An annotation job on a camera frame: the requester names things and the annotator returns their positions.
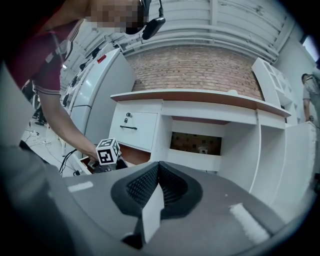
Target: hand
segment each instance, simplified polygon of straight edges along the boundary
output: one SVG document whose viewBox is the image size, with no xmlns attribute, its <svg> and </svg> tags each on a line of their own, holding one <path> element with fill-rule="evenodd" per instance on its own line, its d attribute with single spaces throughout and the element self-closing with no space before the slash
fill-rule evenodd
<svg viewBox="0 0 320 256">
<path fill-rule="evenodd" d="M 87 155 L 91 161 L 98 162 L 98 156 L 96 152 L 96 146 L 94 144 L 90 144 L 88 146 L 88 151 L 83 152 L 85 155 Z"/>
</svg>

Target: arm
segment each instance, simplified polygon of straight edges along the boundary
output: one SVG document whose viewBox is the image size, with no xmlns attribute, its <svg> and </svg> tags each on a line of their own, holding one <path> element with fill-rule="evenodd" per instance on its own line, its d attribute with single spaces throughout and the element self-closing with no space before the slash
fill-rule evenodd
<svg viewBox="0 0 320 256">
<path fill-rule="evenodd" d="M 310 117 L 310 99 L 305 98 L 303 100 L 303 111 L 305 116 L 305 121 L 309 121 Z"/>
<path fill-rule="evenodd" d="M 60 96 L 39 92 L 43 114 L 52 130 L 65 142 L 97 161 L 96 146 L 74 125 L 60 103 Z"/>
</svg>

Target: drawer handle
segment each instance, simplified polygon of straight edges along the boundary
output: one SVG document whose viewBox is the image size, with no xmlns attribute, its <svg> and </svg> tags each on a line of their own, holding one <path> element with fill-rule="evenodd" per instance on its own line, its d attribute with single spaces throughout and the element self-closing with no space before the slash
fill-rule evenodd
<svg viewBox="0 0 320 256">
<path fill-rule="evenodd" d="M 129 126 L 123 126 L 123 125 L 120 125 L 121 128 L 128 128 L 128 129 L 132 129 L 132 130 L 138 130 L 137 127 L 129 127 Z"/>
</svg>

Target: white foam strip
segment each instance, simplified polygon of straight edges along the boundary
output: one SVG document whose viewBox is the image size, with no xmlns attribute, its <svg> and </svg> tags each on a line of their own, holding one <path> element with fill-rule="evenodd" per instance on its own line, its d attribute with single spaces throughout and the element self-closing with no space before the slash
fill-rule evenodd
<svg viewBox="0 0 320 256">
<path fill-rule="evenodd" d="M 240 222 L 246 237 L 255 245 L 270 238 L 268 232 L 252 217 L 242 203 L 230 206 L 230 212 Z"/>
<path fill-rule="evenodd" d="M 165 208 L 164 193 L 160 184 L 158 184 L 149 201 L 142 209 L 143 233 L 146 243 L 150 241 L 160 227 L 161 210 L 163 208 Z"/>
<path fill-rule="evenodd" d="M 76 191 L 80 191 L 80 190 L 86 190 L 89 188 L 92 188 L 94 186 L 94 184 L 91 181 L 87 181 L 84 183 L 79 183 L 77 185 L 72 185 L 72 186 L 68 186 L 68 190 L 73 193 Z"/>
</svg>

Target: brick wall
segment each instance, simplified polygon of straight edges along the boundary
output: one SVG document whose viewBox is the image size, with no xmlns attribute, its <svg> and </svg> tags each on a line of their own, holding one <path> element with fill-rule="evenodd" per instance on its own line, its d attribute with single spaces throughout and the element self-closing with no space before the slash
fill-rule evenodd
<svg viewBox="0 0 320 256">
<path fill-rule="evenodd" d="M 137 80 L 132 91 L 155 89 L 204 89 L 262 100 L 251 66 L 254 59 L 223 48 L 169 46 L 126 58 Z"/>
</svg>

